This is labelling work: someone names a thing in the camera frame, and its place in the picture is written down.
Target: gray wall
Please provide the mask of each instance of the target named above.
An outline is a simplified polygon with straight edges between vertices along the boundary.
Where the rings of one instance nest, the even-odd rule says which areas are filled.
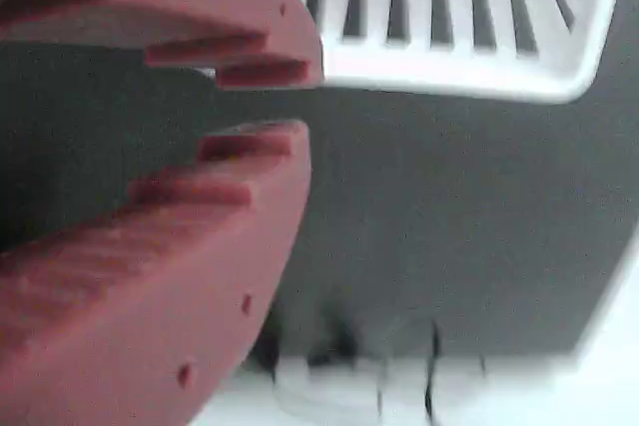
[[[279,296],[287,348],[337,314],[368,353],[569,351],[639,216],[639,0],[568,106],[322,89],[221,93],[137,54],[0,47],[0,245],[110,210],[206,131],[299,117],[314,184]]]

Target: red comb-like piece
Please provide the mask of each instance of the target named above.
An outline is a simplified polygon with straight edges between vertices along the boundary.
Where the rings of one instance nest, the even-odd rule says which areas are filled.
[[[0,38],[143,49],[152,66],[215,68],[221,87],[322,79],[300,0],[0,0]]]
[[[246,357],[310,181],[286,122],[202,143],[108,218],[0,261],[0,424],[186,424]]]

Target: white plastic rim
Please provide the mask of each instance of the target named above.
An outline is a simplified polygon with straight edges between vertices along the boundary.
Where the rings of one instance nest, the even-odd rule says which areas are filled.
[[[592,83],[615,0],[304,0],[329,84],[567,102]]]

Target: white plastic basket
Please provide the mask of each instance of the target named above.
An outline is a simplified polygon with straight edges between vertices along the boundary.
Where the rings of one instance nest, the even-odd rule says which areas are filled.
[[[565,102],[592,83],[615,0],[305,0],[330,84]]]

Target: white object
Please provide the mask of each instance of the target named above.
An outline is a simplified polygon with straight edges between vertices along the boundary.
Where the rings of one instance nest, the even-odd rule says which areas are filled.
[[[635,424],[639,415],[639,228],[607,294],[573,354],[536,358],[446,358],[434,379],[432,424],[539,426]],[[303,358],[282,358],[277,380],[239,371],[191,426],[423,426],[426,363],[311,373]]]
[[[590,86],[615,3],[310,1],[329,84],[544,102]]]

